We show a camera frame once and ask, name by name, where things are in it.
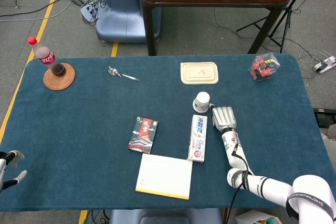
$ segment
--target table leg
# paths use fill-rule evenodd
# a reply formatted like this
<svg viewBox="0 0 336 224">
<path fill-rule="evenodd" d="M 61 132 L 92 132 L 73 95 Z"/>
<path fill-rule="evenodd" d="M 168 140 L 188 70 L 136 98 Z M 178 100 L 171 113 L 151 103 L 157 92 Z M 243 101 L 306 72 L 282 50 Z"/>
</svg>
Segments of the table leg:
<svg viewBox="0 0 336 224">
<path fill-rule="evenodd" d="M 282 10 L 284 9 L 283 6 L 281 7 L 273 7 L 266 18 L 264 24 L 262 25 L 261 30 L 259 31 L 257 37 L 253 41 L 248 54 L 256 54 L 261 47 L 262 43 L 268 36 L 269 31 L 272 29 L 272 26 L 277 21 L 278 17 L 280 16 Z"/>
<path fill-rule="evenodd" d="M 226 224 L 226 219 L 227 219 L 227 214 L 228 214 L 228 209 L 227 208 L 222 208 L 222 219 L 223 219 L 223 224 Z"/>
<path fill-rule="evenodd" d="M 148 56 L 155 56 L 155 41 L 154 41 L 154 24 L 153 24 L 153 14 L 152 7 L 150 6 L 142 6 L 143 13 L 143 21 L 145 24 L 145 32 L 146 32 L 146 42 L 147 42 L 147 50 Z"/>
</svg>

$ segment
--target robotic arm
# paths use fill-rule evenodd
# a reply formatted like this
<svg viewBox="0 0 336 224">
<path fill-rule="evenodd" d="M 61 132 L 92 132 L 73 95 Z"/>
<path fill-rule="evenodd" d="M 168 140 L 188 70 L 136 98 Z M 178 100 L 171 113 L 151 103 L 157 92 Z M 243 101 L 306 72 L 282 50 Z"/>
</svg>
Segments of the robotic arm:
<svg viewBox="0 0 336 224">
<path fill-rule="evenodd" d="M 27 175 L 27 171 L 24 170 L 16 178 L 4 182 L 7 165 L 11 163 L 12 167 L 16 168 L 16 161 L 24 158 L 25 156 L 19 151 L 0 152 L 0 193 L 8 187 L 19 184 Z"/>
<path fill-rule="evenodd" d="M 293 186 L 265 176 L 255 176 L 251 171 L 238 134 L 236 119 L 231 107 L 216 108 L 209 105 L 213 113 L 213 126 L 223 133 L 222 140 L 230 166 L 227 182 L 286 208 L 287 214 L 299 219 L 300 224 L 334 224 L 336 202 L 328 183 L 315 175 L 296 178 Z"/>
</svg>

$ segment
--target red bottle cap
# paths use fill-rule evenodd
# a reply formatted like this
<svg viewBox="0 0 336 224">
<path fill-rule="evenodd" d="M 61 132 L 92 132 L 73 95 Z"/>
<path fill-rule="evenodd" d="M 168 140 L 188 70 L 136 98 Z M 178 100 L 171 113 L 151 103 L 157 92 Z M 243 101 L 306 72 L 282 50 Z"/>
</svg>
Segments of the red bottle cap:
<svg viewBox="0 0 336 224">
<path fill-rule="evenodd" d="M 34 37 L 29 37 L 27 39 L 27 42 L 30 44 L 30 45 L 35 45 L 37 43 L 37 39 L 35 39 Z"/>
</svg>

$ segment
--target toothpaste tube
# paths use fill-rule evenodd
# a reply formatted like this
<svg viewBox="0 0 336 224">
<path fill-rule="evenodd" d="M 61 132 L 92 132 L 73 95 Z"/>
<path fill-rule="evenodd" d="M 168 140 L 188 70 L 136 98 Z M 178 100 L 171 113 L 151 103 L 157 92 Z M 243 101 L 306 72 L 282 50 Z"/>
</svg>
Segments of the toothpaste tube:
<svg viewBox="0 0 336 224">
<path fill-rule="evenodd" d="M 193 115 L 188 160 L 204 162 L 207 116 Z"/>
</svg>

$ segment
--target coca-cola bottle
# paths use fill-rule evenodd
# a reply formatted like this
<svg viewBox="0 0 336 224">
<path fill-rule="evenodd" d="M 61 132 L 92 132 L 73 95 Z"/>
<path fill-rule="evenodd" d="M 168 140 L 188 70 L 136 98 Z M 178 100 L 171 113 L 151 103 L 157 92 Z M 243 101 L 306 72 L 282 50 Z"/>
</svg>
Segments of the coca-cola bottle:
<svg viewBox="0 0 336 224">
<path fill-rule="evenodd" d="M 33 52 L 36 58 L 38 58 L 44 65 L 46 65 L 54 75 L 62 76 L 65 74 L 64 66 L 56 59 L 56 55 L 46 47 L 37 42 L 34 37 L 29 37 L 27 42 L 33 47 Z"/>
</svg>

